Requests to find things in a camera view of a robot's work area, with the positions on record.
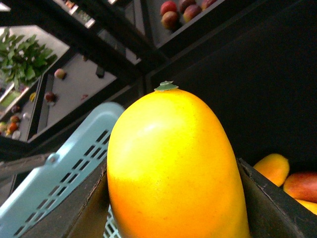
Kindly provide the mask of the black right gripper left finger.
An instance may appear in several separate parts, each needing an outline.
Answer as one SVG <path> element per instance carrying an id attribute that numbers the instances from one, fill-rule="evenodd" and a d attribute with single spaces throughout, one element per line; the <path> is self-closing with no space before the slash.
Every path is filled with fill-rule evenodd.
<path id="1" fill-rule="evenodd" d="M 23 238 L 101 238 L 103 237 L 109 196 L 106 162 L 102 162 Z"/>

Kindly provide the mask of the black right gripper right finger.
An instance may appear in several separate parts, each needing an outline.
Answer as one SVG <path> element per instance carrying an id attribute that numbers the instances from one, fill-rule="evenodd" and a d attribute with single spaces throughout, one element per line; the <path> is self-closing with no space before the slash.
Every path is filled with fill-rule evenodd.
<path id="1" fill-rule="evenodd" d="M 274 185 L 243 159 L 237 159 L 249 227 L 254 238 L 315 238 L 317 216 Z"/>

